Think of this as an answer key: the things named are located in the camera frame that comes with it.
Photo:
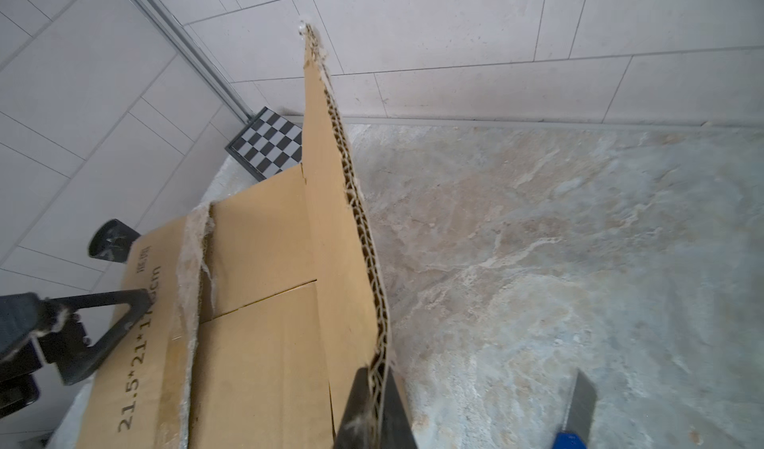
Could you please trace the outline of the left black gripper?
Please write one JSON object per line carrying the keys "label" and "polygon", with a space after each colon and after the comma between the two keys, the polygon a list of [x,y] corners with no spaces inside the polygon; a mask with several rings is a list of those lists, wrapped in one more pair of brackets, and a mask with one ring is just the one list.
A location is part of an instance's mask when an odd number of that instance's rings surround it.
{"label": "left black gripper", "polygon": [[[145,289],[42,298],[36,293],[1,297],[1,418],[39,400],[35,373],[45,369],[59,387],[81,383],[151,309]],[[84,318],[111,310],[115,319],[90,333]],[[44,355],[36,343],[44,331]]]}

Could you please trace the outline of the brown cardboard express box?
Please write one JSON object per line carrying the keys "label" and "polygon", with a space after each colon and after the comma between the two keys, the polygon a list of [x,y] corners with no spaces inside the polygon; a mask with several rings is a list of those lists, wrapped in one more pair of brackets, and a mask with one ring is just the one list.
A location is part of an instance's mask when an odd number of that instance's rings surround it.
{"label": "brown cardboard express box", "polygon": [[367,367],[381,448],[386,292],[324,48],[302,36],[302,162],[133,244],[123,286],[153,304],[97,370],[77,447],[333,448]]}

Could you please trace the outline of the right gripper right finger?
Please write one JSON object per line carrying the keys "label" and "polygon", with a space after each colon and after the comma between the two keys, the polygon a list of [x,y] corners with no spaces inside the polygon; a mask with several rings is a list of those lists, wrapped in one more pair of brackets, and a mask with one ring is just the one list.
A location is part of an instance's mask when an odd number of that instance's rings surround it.
{"label": "right gripper right finger", "polygon": [[390,371],[385,389],[380,447],[418,448],[412,430],[405,385],[395,371]]}

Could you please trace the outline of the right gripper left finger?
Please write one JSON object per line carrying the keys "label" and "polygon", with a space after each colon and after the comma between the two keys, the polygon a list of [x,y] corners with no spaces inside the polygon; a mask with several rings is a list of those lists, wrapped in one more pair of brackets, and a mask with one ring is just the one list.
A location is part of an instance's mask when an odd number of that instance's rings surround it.
{"label": "right gripper left finger", "polygon": [[333,448],[370,449],[373,446],[371,427],[368,368],[361,367],[355,374]]}

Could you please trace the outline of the blue utility knife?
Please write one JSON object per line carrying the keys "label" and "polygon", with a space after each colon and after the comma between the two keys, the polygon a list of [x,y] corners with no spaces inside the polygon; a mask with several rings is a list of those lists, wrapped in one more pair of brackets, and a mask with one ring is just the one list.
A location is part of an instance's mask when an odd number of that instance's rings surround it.
{"label": "blue utility knife", "polygon": [[579,369],[561,429],[555,435],[552,449],[587,449],[595,408],[597,389]]}

